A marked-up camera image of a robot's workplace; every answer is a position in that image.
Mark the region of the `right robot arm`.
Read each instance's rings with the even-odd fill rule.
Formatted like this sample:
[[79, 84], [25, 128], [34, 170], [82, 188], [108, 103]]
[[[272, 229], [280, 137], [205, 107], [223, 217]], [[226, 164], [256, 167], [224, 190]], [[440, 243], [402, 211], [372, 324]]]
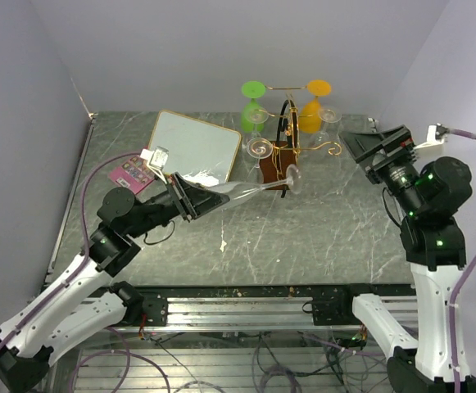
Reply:
[[341, 299], [338, 317], [365, 325], [386, 357], [395, 392], [476, 392], [454, 298], [469, 268], [455, 219], [472, 195], [469, 167], [441, 156], [417, 170], [418, 146], [405, 126], [382, 133], [342, 131], [339, 137], [366, 178], [385, 185], [404, 213], [400, 239], [414, 279], [418, 336], [409, 334], [374, 293]]

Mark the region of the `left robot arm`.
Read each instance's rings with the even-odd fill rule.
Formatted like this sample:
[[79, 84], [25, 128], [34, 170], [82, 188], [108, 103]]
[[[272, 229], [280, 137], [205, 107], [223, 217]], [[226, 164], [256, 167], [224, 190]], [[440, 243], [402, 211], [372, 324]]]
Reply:
[[35, 387], [60, 357], [103, 328], [133, 325], [143, 298], [115, 276], [140, 252], [134, 242], [180, 216], [197, 219], [229, 202], [229, 196], [173, 174], [166, 190], [141, 202], [126, 187], [110, 190], [66, 270], [21, 312], [0, 325], [0, 379], [10, 392]]

